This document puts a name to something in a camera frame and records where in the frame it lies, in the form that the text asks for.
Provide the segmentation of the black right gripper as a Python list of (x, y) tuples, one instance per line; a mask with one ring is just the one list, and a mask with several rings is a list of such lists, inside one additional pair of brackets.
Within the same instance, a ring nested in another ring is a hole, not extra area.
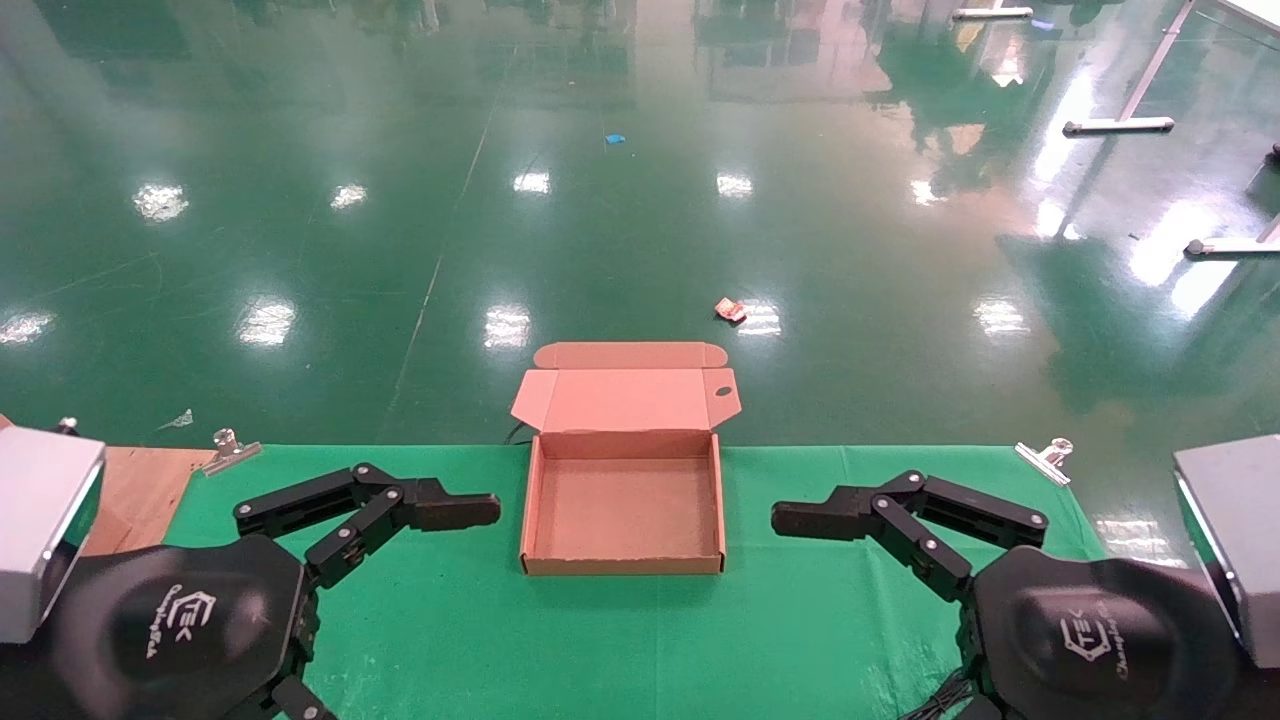
[(1221, 719), (1244, 671), (1187, 569), (1019, 547), (977, 574), (960, 619), (975, 694), (956, 720)]

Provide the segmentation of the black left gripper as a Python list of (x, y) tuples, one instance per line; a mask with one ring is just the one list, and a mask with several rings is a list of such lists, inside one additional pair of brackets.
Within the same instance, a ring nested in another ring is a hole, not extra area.
[(45, 623), (45, 715), (337, 719), (302, 678), (315, 615), (303, 564), (261, 536), (92, 557)]

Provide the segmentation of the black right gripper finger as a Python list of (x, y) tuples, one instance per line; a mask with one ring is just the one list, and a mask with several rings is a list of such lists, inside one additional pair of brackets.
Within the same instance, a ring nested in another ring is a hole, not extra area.
[(918, 470), (877, 487), (837, 486), (820, 503), (772, 506), (777, 536), (877, 542), (946, 602), (966, 597), (973, 566), (929, 524), (1000, 548), (1042, 547), (1050, 520), (1038, 511)]

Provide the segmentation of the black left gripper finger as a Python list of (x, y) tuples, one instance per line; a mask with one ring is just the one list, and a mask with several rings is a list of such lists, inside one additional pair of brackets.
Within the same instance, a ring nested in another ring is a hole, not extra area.
[(495, 495), (452, 495), (434, 477), (397, 478), (362, 462), (246, 500), (233, 516), (239, 536), (270, 538), (337, 519), (303, 555), (310, 584), (330, 589), (403, 529), (486, 527), (500, 510)]

